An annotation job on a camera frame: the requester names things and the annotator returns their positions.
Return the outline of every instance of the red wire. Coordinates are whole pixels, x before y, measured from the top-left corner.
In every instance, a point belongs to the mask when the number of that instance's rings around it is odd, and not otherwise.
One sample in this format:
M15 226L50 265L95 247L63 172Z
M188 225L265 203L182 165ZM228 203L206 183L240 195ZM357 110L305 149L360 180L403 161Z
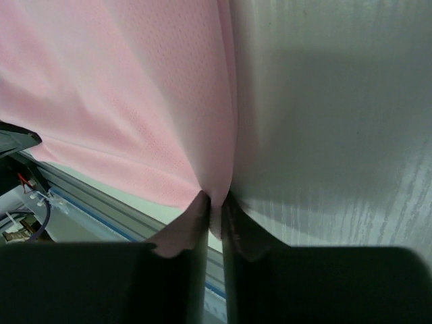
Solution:
M28 194L28 192L26 192L26 186L24 184L27 184L30 188L32 188L34 190L34 187L30 184L30 182L28 182L20 173L18 174L18 177L21 181L21 185L24 189L24 194Z

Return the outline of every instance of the black cover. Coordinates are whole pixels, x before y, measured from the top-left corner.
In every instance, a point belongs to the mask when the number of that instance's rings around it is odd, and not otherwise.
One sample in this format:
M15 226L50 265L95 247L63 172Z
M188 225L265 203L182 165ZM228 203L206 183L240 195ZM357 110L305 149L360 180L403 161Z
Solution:
M0 159L41 143L38 134L0 121Z

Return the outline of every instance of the black plastic part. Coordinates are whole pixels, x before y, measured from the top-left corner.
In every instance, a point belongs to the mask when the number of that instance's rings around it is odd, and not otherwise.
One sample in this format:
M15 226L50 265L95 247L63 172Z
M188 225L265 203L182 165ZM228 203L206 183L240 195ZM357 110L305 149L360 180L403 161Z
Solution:
M18 176L11 169L8 159L0 159L0 196L20 184Z
M0 159L41 142L35 132L0 121Z
M9 160L9 164L13 170L14 174L22 174L27 180L34 180L33 188L36 191L43 193L45 196L48 195L50 185L42 173L38 169L38 165L27 159L20 153L14 153L10 156L4 158Z
M228 323L432 323L428 269L403 248L290 248L230 194L222 208Z
M144 243L0 248L0 323L201 323L209 197Z

